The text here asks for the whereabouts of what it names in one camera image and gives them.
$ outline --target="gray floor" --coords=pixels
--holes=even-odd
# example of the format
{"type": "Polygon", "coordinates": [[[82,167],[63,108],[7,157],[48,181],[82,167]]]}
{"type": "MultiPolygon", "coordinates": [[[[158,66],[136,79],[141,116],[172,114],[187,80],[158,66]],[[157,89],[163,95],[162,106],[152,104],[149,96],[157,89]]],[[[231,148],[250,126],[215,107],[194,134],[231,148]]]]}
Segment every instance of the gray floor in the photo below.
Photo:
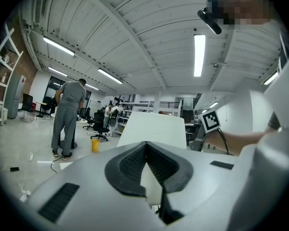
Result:
{"type": "MultiPolygon", "coordinates": [[[[17,117],[13,120],[8,119],[4,126],[0,126],[0,179],[17,198],[22,196],[24,180],[26,180],[24,189],[33,192],[42,182],[55,174],[50,168],[50,161],[57,159],[53,156],[50,147],[53,120],[46,117],[43,119],[26,123],[17,117]],[[26,167],[29,153],[34,153],[34,158],[32,162],[27,163],[26,167]],[[20,171],[10,172],[10,167],[19,167],[20,171]]],[[[91,150],[90,136],[87,135],[87,133],[93,134],[94,131],[82,128],[84,125],[76,125],[75,142],[78,147],[72,150],[73,156],[66,161],[60,159],[53,163],[53,169],[57,172],[60,171],[60,163],[74,162],[94,154],[91,150]]],[[[117,146],[119,135],[115,133],[113,137],[108,137],[108,141],[104,139],[100,141],[100,152],[112,149],[117,146]]]]}

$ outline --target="ceiling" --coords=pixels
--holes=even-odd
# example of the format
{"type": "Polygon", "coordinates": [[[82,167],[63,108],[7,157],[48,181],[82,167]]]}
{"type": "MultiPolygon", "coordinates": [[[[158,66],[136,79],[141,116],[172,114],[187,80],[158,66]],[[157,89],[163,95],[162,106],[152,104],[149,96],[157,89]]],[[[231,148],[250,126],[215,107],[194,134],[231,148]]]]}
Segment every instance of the ceiling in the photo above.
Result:
{"type": "Polygon", "coordinates": [[[206,0],[42,0],[35,24],[36,0],[24,0],[21,17],[42,66],[83,77],[103,95],[130,93],[235,92],[244,78],[262,82],[276,69],[279,29],[229,28],[214,34],[197,16],[206,0]],[[193,77],[194,34],[206,35],[201,77],[193,77]],[[46,35],[75,51],[48,45],[46,35]],[[98,68],[123,79],[118,84],[98,68]]]}

